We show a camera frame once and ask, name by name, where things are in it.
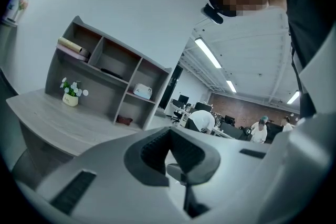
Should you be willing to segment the white box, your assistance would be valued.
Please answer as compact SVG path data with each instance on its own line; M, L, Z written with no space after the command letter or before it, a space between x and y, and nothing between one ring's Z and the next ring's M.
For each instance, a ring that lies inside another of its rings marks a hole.
M141 98L149 100L152 96L153 90L150 87L147 87L141 83L134 85L133 94Z

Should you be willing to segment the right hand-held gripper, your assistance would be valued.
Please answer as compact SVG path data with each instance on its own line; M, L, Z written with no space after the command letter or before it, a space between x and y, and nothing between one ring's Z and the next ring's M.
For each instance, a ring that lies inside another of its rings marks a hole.
M280 137L284 146L267 161L279 161L262 198L257 224L282 224L300 212L329 172L336 157L336 31L331 31L314 58L300 73L316 113Z

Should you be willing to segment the person's black shirt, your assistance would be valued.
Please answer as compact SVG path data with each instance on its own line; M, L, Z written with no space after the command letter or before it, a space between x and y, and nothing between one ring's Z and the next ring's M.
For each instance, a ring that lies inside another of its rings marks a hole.
M305 67L336 20L334 0L287 0L287 16L292 47Z

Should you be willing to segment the pink flat box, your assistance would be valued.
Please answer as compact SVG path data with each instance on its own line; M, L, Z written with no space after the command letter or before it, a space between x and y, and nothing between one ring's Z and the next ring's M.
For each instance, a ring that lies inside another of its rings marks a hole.
M81 60L81 61L84 61L84 62L88 62L88 60L89 60L87 57L80 55L79 53L67 48L64 45L57 44L56 48L61 50L64 53L66 53L67 55L75 58L75 59L78 59L78 60Z

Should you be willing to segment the black flat device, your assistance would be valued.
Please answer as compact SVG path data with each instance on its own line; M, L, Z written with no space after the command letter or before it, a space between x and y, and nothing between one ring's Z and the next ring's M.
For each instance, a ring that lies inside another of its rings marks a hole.
M119 79L123 80L123 78L122 78L120 75L118 75L118 74L116 74L116 73L114 73L114 72L112 72L112 71L110 71L110 70L108 70L108 69L101 68L100 70L101 70L102 72L106 73L106 74L109 74L109 75L111 75L111 76L114 76L114 77L116 77L116 78L119 78Z

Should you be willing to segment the grey wooden shelf hutch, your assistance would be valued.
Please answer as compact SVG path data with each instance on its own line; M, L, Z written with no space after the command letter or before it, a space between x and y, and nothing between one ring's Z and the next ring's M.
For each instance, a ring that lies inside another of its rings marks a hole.
M120 124L116 118L121 115L133 119L128 127L134 124L141 130L148 129L172 70L86 24L79 16L74 17L61 37L87 49L91 55L84 62L56 48L45 93L62 97L62 79L66 77L69 83L78 81L79 88L89 91L87 97L79 98L79 105L106 115L115 125ZM123 80L102 72L101 68L120 75ZM137 83L153 90L149 100L133 94Z

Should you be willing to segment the white flowers in pot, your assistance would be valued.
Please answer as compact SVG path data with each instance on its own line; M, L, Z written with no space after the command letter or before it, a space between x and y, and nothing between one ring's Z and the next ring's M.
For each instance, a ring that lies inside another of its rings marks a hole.
M78 105L79 98L81 96L86 97L89 95L89 91L87 89L81 89L79 86L80 82L78 81L69 83L66 77L62 79L60 88L64 91L62 101L66 105L75 107Z

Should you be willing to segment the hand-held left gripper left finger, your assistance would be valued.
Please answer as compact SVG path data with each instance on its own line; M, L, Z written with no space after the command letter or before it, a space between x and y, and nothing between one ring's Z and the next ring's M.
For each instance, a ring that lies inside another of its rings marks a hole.
M51 224L183 224L190 220L169 186L148 186L124 156L153 130L100 143L49 174L32 190L18 187Z

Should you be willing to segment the black office chair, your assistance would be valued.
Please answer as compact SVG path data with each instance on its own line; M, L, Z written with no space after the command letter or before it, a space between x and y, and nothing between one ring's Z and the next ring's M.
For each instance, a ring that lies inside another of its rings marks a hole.
M184 115L185 115L184 110L175 110L171 117L172 123L180 125Z

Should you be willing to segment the grey wooden desk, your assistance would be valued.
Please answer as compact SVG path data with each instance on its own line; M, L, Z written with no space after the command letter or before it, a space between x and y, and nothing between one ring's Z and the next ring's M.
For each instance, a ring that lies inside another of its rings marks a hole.
M30 159L41 177L38 192L57 169L90 148L142 132L134 124L114 125L106 115L82 105L68 106L43 89L6 102L19 120Z

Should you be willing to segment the black door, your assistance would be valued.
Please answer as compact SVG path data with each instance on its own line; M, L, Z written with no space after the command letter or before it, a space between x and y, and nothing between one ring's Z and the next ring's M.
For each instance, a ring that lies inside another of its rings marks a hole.
M175 67L172 76L167 84L167 87L164 91L162 99L159 103L159 108L162 108L164 110L166 109L182 71L183 68L180 67L179 65Z

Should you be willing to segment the pink flowers in vase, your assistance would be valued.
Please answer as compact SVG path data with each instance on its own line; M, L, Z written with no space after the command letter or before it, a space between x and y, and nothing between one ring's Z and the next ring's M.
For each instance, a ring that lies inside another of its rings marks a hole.
M23 14L24 10L27 8L27 6L28 0L18 0L18 6L15 12L11 17L8 17L7 19L13 23L16 23L19 20L20 16Z

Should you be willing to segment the beige paper roll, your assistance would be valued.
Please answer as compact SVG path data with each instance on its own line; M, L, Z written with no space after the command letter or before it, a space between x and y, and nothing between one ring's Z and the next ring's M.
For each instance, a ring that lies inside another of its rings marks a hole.
M67 47L68 49L84 56L84 57L89 57L91 55L91 53L87 50L84 49L83 47L81 47L80 45L64 38L64 37L60 37L58 39L58 44L63 45L64 47Z

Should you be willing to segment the dark red pouch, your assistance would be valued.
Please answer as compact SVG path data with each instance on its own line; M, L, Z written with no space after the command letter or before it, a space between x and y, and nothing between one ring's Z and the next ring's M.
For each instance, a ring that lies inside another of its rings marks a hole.
M126 126L130 126L130 124L133 122L132 118L126 118L121 115L118 115L116 118L116 122L120 124L124 124Z

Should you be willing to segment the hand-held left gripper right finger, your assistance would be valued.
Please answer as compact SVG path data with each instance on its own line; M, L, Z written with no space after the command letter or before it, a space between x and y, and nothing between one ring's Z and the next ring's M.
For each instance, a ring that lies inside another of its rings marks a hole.
M170 128L171 153L185 185L188 219L202 224L265 224L266 179L257 179L268 146Z

